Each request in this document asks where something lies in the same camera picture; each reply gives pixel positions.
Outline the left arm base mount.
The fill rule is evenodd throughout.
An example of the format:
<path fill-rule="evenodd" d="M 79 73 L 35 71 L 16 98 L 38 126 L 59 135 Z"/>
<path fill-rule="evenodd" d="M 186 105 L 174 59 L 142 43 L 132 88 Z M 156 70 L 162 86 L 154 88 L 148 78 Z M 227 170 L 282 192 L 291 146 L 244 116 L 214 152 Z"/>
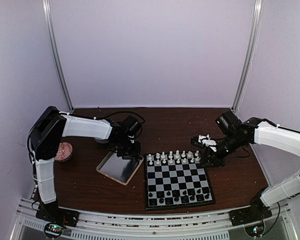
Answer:
<path fill-rule="evenodd" d="M 68 227 L 76 227 L 79 220 L 79 212 L 59 208 L 56 212 L 48 212 L 39 207 L 35 217 L 47 223 L 43 227 L 43 233 L 50 239 L 59 238 Z"/>

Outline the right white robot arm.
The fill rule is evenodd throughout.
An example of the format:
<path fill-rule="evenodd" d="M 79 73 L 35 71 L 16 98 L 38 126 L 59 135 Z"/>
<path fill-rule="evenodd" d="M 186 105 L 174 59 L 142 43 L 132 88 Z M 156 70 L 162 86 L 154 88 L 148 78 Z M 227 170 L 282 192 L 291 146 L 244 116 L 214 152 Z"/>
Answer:
<path fill-rule="evenodd" d="M 200 153 L 200 164 L 204 167 L 223 167 L 224 159 L 238 148 L 247 144 L 273 147 L 300 157 L 300 131 L 282 127 L 266 118 L 251 117 L 241 121 L 228 110 L 215 121 L 225 134 L 216 142 L 210 137 L 198 141 L 204 146 Z M 300 194 L 300 170 L 282 182 L 260 191 L 246 210 L 249 220 L 258 220 L 266 209 L 282 200 Z"/>

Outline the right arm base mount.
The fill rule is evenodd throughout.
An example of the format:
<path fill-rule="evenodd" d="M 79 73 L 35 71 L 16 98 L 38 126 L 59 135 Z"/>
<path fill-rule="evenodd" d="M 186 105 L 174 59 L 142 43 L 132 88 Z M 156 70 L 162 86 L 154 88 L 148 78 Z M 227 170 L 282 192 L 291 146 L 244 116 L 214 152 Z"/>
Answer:
<path fill-rule="evenodd" d="M 244 227 L 245 233 L 252 238 L 259 238 L 266 232 L 264 220 L 272 217 L 268 208 L 259 210 L 252 206 L 231 210 L 229 218 L 233 227 Z"/>

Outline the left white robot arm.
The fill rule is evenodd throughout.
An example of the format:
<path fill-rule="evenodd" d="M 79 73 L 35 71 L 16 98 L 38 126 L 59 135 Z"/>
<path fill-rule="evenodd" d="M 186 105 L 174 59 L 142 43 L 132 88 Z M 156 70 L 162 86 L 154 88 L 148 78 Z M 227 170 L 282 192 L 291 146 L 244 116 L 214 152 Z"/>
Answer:
<path fill-rule="evenodd" d="M 53 204 L 57 201 L 54 161 L 62 138 L 92 138 L 109 144 L 110 151 L 120 160 L 138 162 L 141 144 L 136 139 L 142 132 L 145 119 L 132 111 L 126 114 L 124 120 L 114 121 L 110 115 L 83 117 L 49 106 L 30 129 L 27 149 L 35 166 L 35 182 L 44 204 L 41 211 L 51 222 L 62 218 L 61 209 Z"/>

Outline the black grey chessboard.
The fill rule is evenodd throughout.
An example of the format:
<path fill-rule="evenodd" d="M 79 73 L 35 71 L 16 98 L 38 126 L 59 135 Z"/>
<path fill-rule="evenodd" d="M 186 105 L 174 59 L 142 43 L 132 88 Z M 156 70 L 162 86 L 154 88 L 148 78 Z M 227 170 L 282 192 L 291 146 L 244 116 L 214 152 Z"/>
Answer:
<path fill-rule="evenodd" d="M 145 209 L 160 211 L 215 204 L 213 188 L 200 159 L 198 150 L 145 154 Z M 174 197 L 179 197 L 179 201 L 175 202 Z"/>

